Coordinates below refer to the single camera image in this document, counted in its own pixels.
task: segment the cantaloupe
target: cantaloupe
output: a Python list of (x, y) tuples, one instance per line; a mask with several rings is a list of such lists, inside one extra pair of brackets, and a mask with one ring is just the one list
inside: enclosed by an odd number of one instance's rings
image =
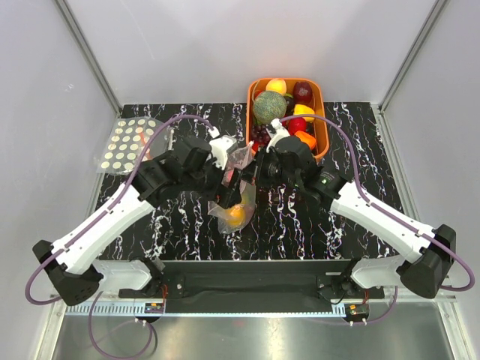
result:
[(253, 114), (264, 125), (285, 116), (287, 102), (275, 91), (264, 91), (253, 102)]

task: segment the red grapes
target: red grapes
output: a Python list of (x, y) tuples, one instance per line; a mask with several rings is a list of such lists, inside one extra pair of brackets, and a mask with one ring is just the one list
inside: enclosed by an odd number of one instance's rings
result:
[(261, 146), (267, 146), (270, 142), (270, 136), (267, 131), (267, 125), (254, 125), (250, 131), (251, 138), (255, 143)]

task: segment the plastic bag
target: plastic bag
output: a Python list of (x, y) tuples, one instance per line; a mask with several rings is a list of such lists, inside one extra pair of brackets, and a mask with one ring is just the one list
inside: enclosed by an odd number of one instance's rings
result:
[[(232, 178), (233, 169), (245, 168), (253, 159), (251, 144), (239, 148), (229, 155), (223, 176), (223, 185), (228, 186)], [(230, 234), (241, 230), (248, 225), (254, 215), (257, 204), (255, 203), (255, 186), (245, 181), (240, 182), (241, 203), (231, 208), (222, 208), (213, 201), (208, 202), (208, 214), (218, 218), (218, 232)]]

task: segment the table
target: table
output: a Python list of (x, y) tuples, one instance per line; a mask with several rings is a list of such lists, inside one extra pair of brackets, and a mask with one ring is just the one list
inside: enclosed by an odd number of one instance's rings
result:
[[(121, 117), (152, 117), (165, 121), (181, 113), (208, 118), (221, 134), (245, 144), (245, 103), (126, 105)], [(325, 103), (325, 115), (337, 123), (355, 146), (360, 179), (375, 197), (401, 210), (392, 171), (369, 103)], [(207, 138), (202, 124), (192, 120), (174, 126), (175, 136)], [(322, 160), (353, 176), (350, 153), (335, 130), (329, 129), (330, 150)], [(125, 180), (105, 175), (97, 207)], [(323, 211), (294, 190), (280, 186), (257, 189), (257, 209), (242, 231), (224, 235), (208, 206), (195, 193), (166, 201), (149, 216), (126, 229), (105, 251), (103, 260), (160, 257), (161, 260), (320, 260), (385, 257), (389, 245), (351, 220)]]

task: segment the orange fruit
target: orange fruit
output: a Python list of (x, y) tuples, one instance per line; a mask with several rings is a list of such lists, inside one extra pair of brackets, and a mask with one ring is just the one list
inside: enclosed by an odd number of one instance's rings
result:
[(226, 222), (231, 227), (239, 227), (245, 222), (246, 214), (242, 204), (237, 204), (228, 208), (226, 213), (230, 216), (230, 219), (226, 219)]
[(284, 96), (287, 93), (287, 83), (284, 79), (271, 79), (265, 87), (267, 92), (277, 92)]

